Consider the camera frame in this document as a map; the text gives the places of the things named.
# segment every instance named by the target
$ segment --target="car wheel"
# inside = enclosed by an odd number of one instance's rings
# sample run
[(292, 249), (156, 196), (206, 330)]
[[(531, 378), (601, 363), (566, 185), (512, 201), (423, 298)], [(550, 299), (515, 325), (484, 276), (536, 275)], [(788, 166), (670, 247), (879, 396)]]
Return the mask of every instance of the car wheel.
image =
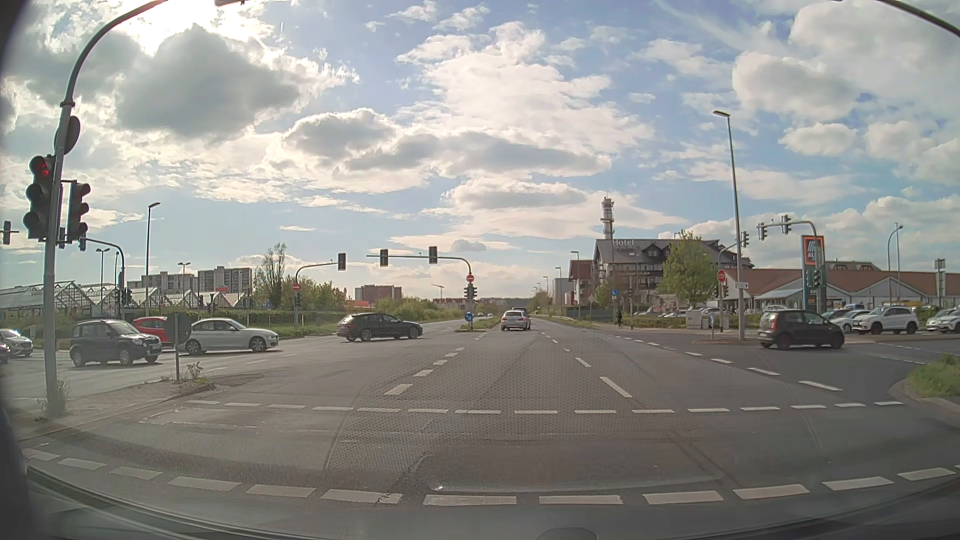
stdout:
[(267, 342), (262, 337), (255, 336), (250, 340), (250, 350), (255, 353), (262, 353), (267, 350)]
[(84, 353), (80, 349), (70, 351), (70, 359), (73, 360), (74, 367), (84, 367), (86, 365)]
[(126, 347), (121, 347), (117, 354), (120, 356), (120, 365), (129, 366), (133, 364), (133, 356), (130, 354), (130, 349)]
[(196, 339), (187, 341), (186, 345), (183, 346), (183, 349), (185, 349), (186, 353), (191, 356), (199, 355), (204, 351), (204, 348), (200, 346), (200, 342)]

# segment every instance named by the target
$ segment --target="dark hatchback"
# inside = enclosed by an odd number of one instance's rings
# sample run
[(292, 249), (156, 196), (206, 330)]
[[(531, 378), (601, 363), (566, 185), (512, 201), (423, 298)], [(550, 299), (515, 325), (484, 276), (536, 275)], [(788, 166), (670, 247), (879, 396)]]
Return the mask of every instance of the dark hatchback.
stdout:
[(843, 347), (843, 330), (817, 313), (801, 309), (767, 311), (760, 317), (760, 345), (776, 345), (786, 351), (791, 345)]
[(74, 325), (70, 336), (70, 359), (84, 367), (87, 362), (106, 364), (111, 360), (129, 366), (138, 358), (156, 362), (160, 338), (143, 333), (127, 321), (92, 319)]
[(347, 341), (370, 341), (375, 337), (417, 339), (423, 335), (423, 327), (410, 321), (401, 321), (389, 313), (354, 313), (344, 317), (337, 325), (337, 335)]

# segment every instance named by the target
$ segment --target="red car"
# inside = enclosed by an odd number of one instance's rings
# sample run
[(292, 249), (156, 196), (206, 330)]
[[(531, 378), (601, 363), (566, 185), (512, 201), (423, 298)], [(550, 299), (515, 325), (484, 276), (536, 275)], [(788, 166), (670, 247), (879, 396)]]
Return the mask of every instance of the red car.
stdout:
[(160, 343), (169, 345), (170, 340), (167, 339), (167, 331), (163, 329), (163, 325), (166, 323), (166, 317), (140, 317), (139, 319), (133, 319), (133, 326), (137, 330), (155, 335), (160, 338)]

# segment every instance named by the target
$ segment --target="tower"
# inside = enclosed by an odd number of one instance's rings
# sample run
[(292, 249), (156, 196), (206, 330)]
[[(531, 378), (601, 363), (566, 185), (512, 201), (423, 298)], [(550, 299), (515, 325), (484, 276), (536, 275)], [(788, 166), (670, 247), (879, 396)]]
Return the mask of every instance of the tower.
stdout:
[(603, 238), (613, 240), (613, 200), (604, 197), (600, 208), (603, 209), (603, 217), (600, 218), (600, 223), (603, 223)]

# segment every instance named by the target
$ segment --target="traffic light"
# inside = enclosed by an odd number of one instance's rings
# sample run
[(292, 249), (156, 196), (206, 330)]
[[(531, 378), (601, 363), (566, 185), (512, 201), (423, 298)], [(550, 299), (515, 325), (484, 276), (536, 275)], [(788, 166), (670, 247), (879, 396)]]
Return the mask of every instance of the traffic light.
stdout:
[(30, 211), (23, 216), (27, 237), (42, 240), (47, 237), (50, 226), (50, 202), (54, 190), (53, 157), (34, 156), (30, 160), (30, 172), (34, 182), (27, 186)]
[(90, 211), (90, 205), (84, 202), (84, 197), (90, 194), (90, 184), (81, 182), (70, 183), (70, 201), (66, 214), (66, 241), (71, 243), (86, 234), (86, 223), (81, 221), (84, 214)]

